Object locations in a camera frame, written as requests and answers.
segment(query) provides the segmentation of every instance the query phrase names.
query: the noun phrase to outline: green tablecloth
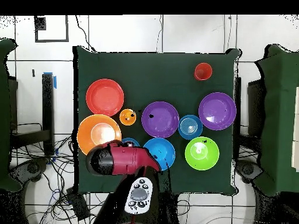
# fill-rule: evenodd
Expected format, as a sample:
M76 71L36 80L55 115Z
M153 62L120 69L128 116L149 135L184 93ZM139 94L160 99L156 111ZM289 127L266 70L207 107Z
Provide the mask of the green tablecloth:
M166 101L176 107L180 117L198 115L200 101L209 93L223 92L233 97L234 61L239 50L227 54L184 54L184 53L91 53L77 47L79 123L91 115L85 95L92 82L108 78L116 81L124 91L122 109L130 108L137 113L132 126L119 121L119 113L112 118L121 128L122 138L131 137L143 146L152 137L141 125L141 115L147 105L154 101ZM213 68L211 78L204 82L195 80L194 69L201 62ZM213 139L220 150L218 163L210 170L197 171L185 161L185 147L188 143L178 131L167 138L175 147L176 160L171 170L171 184L174 193L223 193L232 195L232 126L222 131L204 127L202 136ZM93 176L85 167L85 155L79 151L79 191L113 192L121 176Z

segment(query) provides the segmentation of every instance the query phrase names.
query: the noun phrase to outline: purple plate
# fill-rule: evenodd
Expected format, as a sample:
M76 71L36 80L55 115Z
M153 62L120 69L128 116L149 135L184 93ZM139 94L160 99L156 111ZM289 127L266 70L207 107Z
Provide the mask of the purple plate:
M219 131L229 127L235 120L236 105L225 93L208 94L199 105L199 118L203 125Z
M178 128L179 114L173 105L156 101L144 109L141 122L148 135L154 138L167 138Z

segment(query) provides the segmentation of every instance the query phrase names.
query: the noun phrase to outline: red cup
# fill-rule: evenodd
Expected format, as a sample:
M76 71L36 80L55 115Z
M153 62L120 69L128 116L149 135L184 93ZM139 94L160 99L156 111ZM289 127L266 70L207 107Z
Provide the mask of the red cup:
M206 62L198 64L194 71L194 77L198 81L207 80L212 75L212 67Z

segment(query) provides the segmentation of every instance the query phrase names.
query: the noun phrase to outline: blue bowl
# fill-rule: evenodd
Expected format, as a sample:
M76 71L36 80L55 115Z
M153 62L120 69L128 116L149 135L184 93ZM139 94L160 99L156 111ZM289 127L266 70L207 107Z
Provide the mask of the blue bowl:
M178 129L184 139L192 140L203 132L203 123L195 115L186 115L180 119Z
M140 144L133 138L123 138L121 141L123 143L130 142L134 147L140 147Z
M159 163L162 171L172 166L175 161L175 148L163 138L152 138L143 146Z

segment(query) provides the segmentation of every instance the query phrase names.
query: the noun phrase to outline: green bowl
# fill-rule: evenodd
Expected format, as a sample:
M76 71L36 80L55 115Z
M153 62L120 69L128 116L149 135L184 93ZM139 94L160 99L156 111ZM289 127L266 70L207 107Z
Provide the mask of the green bowl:
M196 170L208 170L218 162L218 146L210 138L204 136L194 138L187 144L185 159Z

